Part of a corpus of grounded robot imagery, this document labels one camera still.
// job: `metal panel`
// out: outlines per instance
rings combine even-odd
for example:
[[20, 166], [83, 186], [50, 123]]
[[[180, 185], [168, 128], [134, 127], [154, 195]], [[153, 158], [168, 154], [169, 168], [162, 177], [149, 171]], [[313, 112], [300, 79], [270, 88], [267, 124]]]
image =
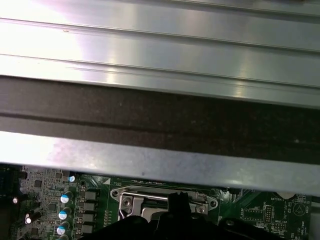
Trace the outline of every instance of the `metal panel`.
[[318, 108], [318, 3], [3, 1], [0, 74]]
[[320, 166], [0, 132], [2, 163], [320, 196]]

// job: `metal bracket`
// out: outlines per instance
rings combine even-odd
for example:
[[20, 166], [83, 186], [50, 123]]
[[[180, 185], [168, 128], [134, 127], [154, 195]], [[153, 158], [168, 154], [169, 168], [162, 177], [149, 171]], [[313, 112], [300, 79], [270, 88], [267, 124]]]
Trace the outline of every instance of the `metal bracket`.
[[[180, 192], [188, 193], [192, 213], [207, 215], [209, 211], [218, 207], [218, 201], [215, 198], [190, 190], [181, 191], [170, 188], [130, 185], [115, 188], [110, 192], [110, 195], [119, 202], [119, 220], [129, 216], [141, 216], [150, 222], [156, 213], [168, 211], [166, 205], [159, 203], [167, 202], [169, 194]], [[148, 206], [146, 201], [152, 202], [152, 204]]]

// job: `motherboard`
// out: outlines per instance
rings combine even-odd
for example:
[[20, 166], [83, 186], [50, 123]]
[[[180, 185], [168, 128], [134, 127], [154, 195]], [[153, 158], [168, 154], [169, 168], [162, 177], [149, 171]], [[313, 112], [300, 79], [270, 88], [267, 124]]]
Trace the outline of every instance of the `motherboard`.
[[10, 176], [10, 188], [16, 188], [3, 195], [15, 214], [10, 240], [77, 240], [128, 216], [152, 221], [167, 211], [167, 197], [175, 192], [188, 193], [191, 211], [215, 224], [237, 218], [288, 240], [308, 239], [310, 196], [30, 166], [0, 170], [0, 183], [1, 176]]

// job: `integrated circuit chip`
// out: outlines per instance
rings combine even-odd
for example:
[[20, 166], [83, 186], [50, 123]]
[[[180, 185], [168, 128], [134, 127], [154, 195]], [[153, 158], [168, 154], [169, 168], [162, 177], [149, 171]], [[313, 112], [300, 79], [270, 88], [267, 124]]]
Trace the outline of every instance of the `integrated circuit chip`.
[[31, 228], [31, 235], [38, 235], [39, 229], [38, 228]]
[[41, 188], [42, 186], [42, 181], [41, 180], [35, 180], [34, 181], [34, 187], [35, 188]]
[[57, 210], [57, 205], [53, 203], [49, 204], [48, 210], [51, 212], [55, 212]]

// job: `capacitor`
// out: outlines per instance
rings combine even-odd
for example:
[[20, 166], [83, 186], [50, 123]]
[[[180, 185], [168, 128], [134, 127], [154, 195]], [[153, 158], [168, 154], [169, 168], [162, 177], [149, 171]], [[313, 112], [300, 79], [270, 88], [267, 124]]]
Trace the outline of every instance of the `capacitor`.
[[39, 218], [41, 218], [42, 214], [41, 212], [37, 211], [33, 214], [27, 214], [25, 218], [25, 223], [26, 224], [31, 224], [35, 221], [37, 221]]
[[15, 196], [13, 199], [12, 199], [12, 202], [14, 204], [18, 204], [18, 203], [22, 203], [23, 201], [25, 200], [28, 200], [29, 199], [29, 195], [28, 194], [23, 194], [23, 195], [20, 195], [20, 196]]
[[69, 240], [69, 237], [67, 235], [61, 235], [57, 240]]
[[76, 177], [75, 176], [70, 176], [68, 178], [68, 180], [69, 180], [70, 183], [73, 183], [76, 180]]
[[58, 235], [64, 235], [66, 231], [69, 230], [69, 228], [70, 228], [70, 223], [68, 223], [67, 221], [64, 221], [63, 223], [60, 224], [60, 226], [57, 227], [56, 233]]
[[58, 217], [60, 220], [65, 220], [67, 219], [67, 217], [69, 217], [71, 215], [71, 208], [70, 207], [65, 207], [64, 209], [62, 209], [59, 214]]
[[71, 171], [69, 173], [68, 180], [69, 180], [70, 183], [73, 183], [76, 180], [76, 173], [74, 171]]
[[74, 197], [73, 193], [70, 191], [67, 191], [66, 193], [62, 194], [62, 196], [60, 197], [60, 201], [63, 204], [68, 203], [70, 200], [72, 200], [72, 198]]

